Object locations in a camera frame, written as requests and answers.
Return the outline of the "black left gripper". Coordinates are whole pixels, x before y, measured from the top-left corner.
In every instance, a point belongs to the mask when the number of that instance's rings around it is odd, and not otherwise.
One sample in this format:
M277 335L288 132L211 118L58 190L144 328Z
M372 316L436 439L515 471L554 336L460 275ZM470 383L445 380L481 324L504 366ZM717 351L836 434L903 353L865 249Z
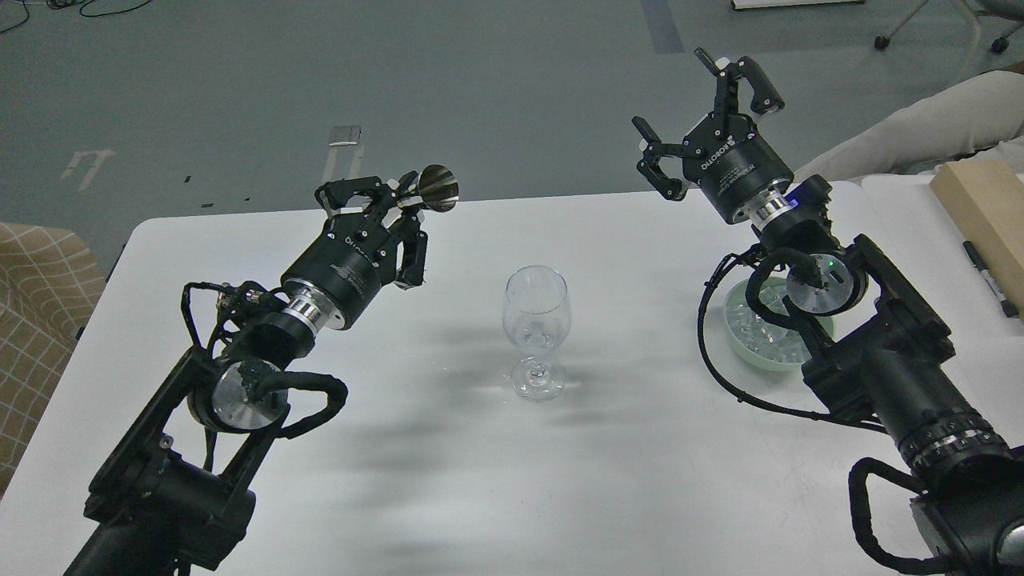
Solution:
M351 328L388 284L409 290L424 283L428 236L423 212L401 208L399 216L384 223L417 175L411 171L395 186L380 178L333 180L314 191L328 218L281 282L289 293L304 285L325 295L334 308L326 314L326 327ZM344 213L355 198L369 204L361 212Z

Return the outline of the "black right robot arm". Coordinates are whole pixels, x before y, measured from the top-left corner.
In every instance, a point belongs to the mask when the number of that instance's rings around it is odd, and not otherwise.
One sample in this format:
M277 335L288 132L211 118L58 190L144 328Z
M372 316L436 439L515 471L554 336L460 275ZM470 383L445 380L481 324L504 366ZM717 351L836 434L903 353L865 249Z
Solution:
M1006 444L943 372L954 356L950 328L870 237L837 240L822 176L794 183L754 120L784 107L764 70L746 56L694 53L716 82L702 120L678 143L643 117L632 122L642 136L637 169L666 200L698 186L724 222L756 234L705 284L696 338L710 375L753 407L892 438L906 471L864 457L847 481L856 543L879 565L908 575L1020 575L1022 448ZM826 412L761 400L714 368L706 311L739 265L752 270L746 305L809 351L803 381Z

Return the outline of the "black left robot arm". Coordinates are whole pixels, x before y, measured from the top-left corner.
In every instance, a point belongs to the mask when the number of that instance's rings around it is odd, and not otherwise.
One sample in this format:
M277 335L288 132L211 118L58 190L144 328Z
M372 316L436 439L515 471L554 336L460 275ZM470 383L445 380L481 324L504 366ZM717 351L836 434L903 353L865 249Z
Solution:
M244 539L251 483L271 446L328 423L339 378L293 371L323 329L347 330L381 288L424 281L423 212L447 212L458 180L442 165L396 180L347 178L315 192L326 219L275 288L253 281L182 288L190 347L89 484L98 524L69 575L213 571Z

